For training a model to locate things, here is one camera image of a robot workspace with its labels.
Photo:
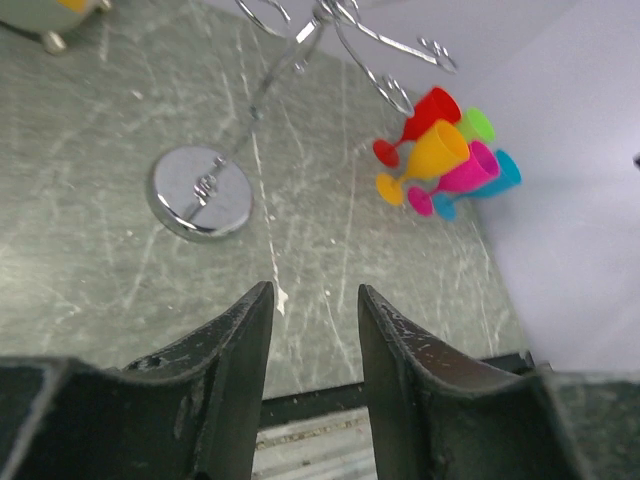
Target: plastic wine glass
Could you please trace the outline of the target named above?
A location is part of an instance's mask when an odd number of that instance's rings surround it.
[[[431,197],[433,208],[438,215],[448,221],[456,219],[455,202],[462,198],[490,198],[500,195],[507,190],[522,183],[522,175],[518,165],[504,150],[496,150],[496,159],[500,165],[500,175],[495,180],[487,183],[472,192],[466,192],[453,198],[445,193],[436,193]]]
[[[433,213],[431,197],[438,192],[465,193],[488,184],[500,175],[498,159],[484,143],[474,140],[469,145],[469,159],[449,173],[440,177],[435,189],[430,192],[420,187],[411,187],[407,194],[413,209],[422,216]]]
[[[439,177],[468,158],[469,146],[462,134],[446,120],[437,120],[416,142],[409,155],[407,170],[398,179],[388,173],[378,175],[378,193],[387,203],[402,205],[404,182],[412,178],[429,180]]]
[[[415,114],[408,118],[400,140],[391,144],[381,138],[373,142],[373,151],[384,165],[396,168],[400,163],[397,148],[404,142],[418,140],[436,120],[456,123],[462,118],[460,108],[446,90],[434,87],[414,107]]]
[[[458,123],[456,128],[462,134],[467,143],[478,140],[483,143],[491,143],[496,139],[496,132],[487,116],[477,107],[471,107]]]

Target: metal object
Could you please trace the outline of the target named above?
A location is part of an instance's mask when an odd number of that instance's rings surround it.
[[[67,49],[67,43],[56,32],[43,33],[42,46],[44,51],[51,55],[59,55]]]
[[[248,126],[229,150],[201,150],[196,155],[188,150],[192,147],[182,147],[161,157],[149,174],[147,192],[152,211],[169,229],[189,240],[218,238],[237,230],[249,220],[251,189],[247,188],[249,183],[232,158],[254,133],[271,85],[287,68],[293,67],[300,73],[304,72],[327,27],[336,29],[345,49],[380,96],[408,117],[413,116],[414,110],[405,90],[391,75],[383,75],[378,79],[348,42],[345,27],[355,28],[383,45],[449,73],[457,70],[449,52],[435,41],[418,37],[418,44],[424,50],[421,51],[363,25],[357,0],[317,0],[311,19],[293,35],[288,34],[291,17],[287,10],[277,0],[260,1],[278,12],[284,21],[285,32],[268,26],[244,0],[236,0],[236,4],[260,29],[272,35],[287,36],[288,42],[253,94]]]
[[[249,480],[273,286],[123,371],[0,359],[2,480]]]
[[[379,480],[640,478],[640,377],[473,360],[372,287],[358,302]]]
[[[253,196],[235,163],[208,147],[184,146],[162,155],[147,181],[147,200],[171,231],[192,241],[234,232],[251,215]]]
[[[37,35],[52,55],[66,51],[61,34],[82,23],[96,9],[113,8],[112,0],[0,0],[0,22]]]

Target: white wall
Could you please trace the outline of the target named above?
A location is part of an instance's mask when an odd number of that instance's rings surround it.
[[[242,15],[234,0],[205,1]],[[279,1],[289,11],[293,28],[304,25],[315,3],[315,0]],[[455,76],[398,54],[353,29],[349,29],[347,37],[375,72],[392,73],[402,85],[415,91],[426,90],[438,83],[457,94],[475,86],[512,58],[577,1],[404,0],[363,9],[363,23],[409,46],[418,47],[417,34],[438,40],[460,65],[460,74]],[[278,14],[259,0],[245,0],[245,3],[266,15],[271,24],[281,25]],[[365,1],[360,0],[360,3],[364,5]],[[375,4],[376,0],[366,0],[366,3]],[[325,37],[321,47],[326,52],[350,59],[335,33],[328,31]]]
[[[584,0],[477,88],[524,184],[481,211],[533,351],[640,368],[640,3]]]
[[[312,2],[284,3],[299,25]],[[483,108],[521,165],[521,187],[479,206],[536,359],[640,368],[640,2],[414,0],[364,20],[447,46],[455,77],[354,42],[412,89],[439,83]],[[346,58],[335,38],[323,48]]]

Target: marble countertop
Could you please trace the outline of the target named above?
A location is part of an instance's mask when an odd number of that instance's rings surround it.
[[[145,201],[149,167],[178,145],[229,145],[283,42],[193,1],[115,3],[60,57],[0,29],[2,354],[123,366],[259,280],[279,293],[267,397],[362,378],[360,283],[472,356],[524,347],[472,205],[449,224],[378,197],[370,145],[392,110],[323,54],[276,86],[236,158],[255,193],[249,224],[206,245],[164,229]]]

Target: hook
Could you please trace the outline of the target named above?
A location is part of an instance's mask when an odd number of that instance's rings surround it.
[[[427,40],[424,37],[418,36],[418,43],[422,45],[427,52],[432,54],[436,59],[436,64],[447,73],[456,73],[458,66],[453,58],[449,56],[449,52],[446,48],[440,45],[435,40]]]
[[[388,103],[393,106],[398,112],[404,114],[407,117],[413,117],[415,114],[415,110],[413,109],[413,105],[411,104],[411,100],[407,95],[407,92],[400,86],[398,81],[393,78],[391,75],[383,75],[382,79],[384,83],[380,83],[376,78],[376,75],[365,65],[360,56],[353,49],[351,44],[347,41],[344,32],[342,31],[342,25],[339,20],[336,20],[336,33],[338,34],[338,38],[344,48],[346,48],[351,58],[358,64],[358,66],[365,73],[367,78],[371,84],[378,90],[378,93],[384,98]]]
[[[457,66],[455,62],[449,56],[449,52],[447,51],[447,49],[440,45],[438,42],[433,40],[426,40],[423,37],[418,37],[418,43],[430,54],[428,55],[418,49],[409,47],[389,37],[385,37],[384,35],[380,35],[379,33],[374,32],[366,25],[360,23],[358,19],[354,18],[349,10],[347,10],[339,2],[334,1],[331,3],[331,5],[333,6],[331,10],[334,12],[335,17],[346,19],[346,22],[344,23],[348,24],[350,27],[357,28],[368,37],[373,38],[375,41],[382,43],[387,47],[394,48],[402,53],[406,53],[407,55],[411,55],[413,57],[419,58],[420,60],[431,63],[432,65],[435,65],[448,73],[456,73]]]
[[[347,1],[351,4],[351,7],[353,8],[353,11],[356,14],[356,21],[360,23],[362,21],[362,18],[360,17],[360,6],[358,5],[358,1],[357,0],[347,0]]]
[[[280,4],[278,1],[276,0],[258,0],[262,3],[266,3],[267,5],[275,8],[278,13],[280,14],[280,16],[282,17],[282,19],[284,20],[285,26],[287,28],[287,31],[289,29],[289,26],[291,24],[291,17],[289,16],[289,13],[287,12],[287,9],[284,8],[282,6],[282,4]],[[265,25],[254,13],[253,11],[247,7],[247,5],[244,3],[244,0],[236,0],[236,4],[238,5],[238,7],[240,8],[240,10],[242,10],[242,13],[244,13],[249,20],[251,20],[255,25],[257,25],[258,27],[260,27],[262,30],[264,30],[267,33],[270,33],[271,35],[275,35],[277,37],[284,37],[286,36],[285,34],[282,34],[280,32],[278,32],[277,30],[272,29],[271,27],[268,27],[267,25]]]

